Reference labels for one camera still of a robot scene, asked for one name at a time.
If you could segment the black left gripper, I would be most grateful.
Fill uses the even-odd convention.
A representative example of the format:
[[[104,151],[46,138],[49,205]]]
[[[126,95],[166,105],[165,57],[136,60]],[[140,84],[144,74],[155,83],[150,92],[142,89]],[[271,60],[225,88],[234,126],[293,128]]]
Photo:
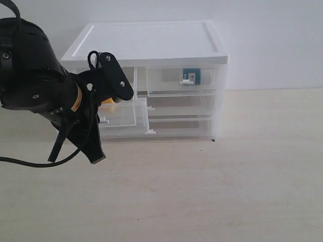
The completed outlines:
[[[48,118],[59,131],[48,162],[56,163],[58,154],[66,139],[71,141],[77,150],[67,158],[57,162],[63,164],[82,152],[92,164],[105,159],[99,134],[98,107],[101,105],[101,91],[106,80],[101,71],[84,71],[73,74],[77,87],[76,107],[60,107],[51,111]]]

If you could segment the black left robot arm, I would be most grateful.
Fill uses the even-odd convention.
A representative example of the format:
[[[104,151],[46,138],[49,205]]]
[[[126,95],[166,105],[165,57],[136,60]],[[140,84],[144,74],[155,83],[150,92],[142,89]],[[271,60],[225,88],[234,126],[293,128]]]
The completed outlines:
[[[40,27],[23,19],[1,19],[1,106],[40,115],[57,129],[49,164],[66,140],[93,164],[105,158],[95,93],[92,83],[60,64]]]

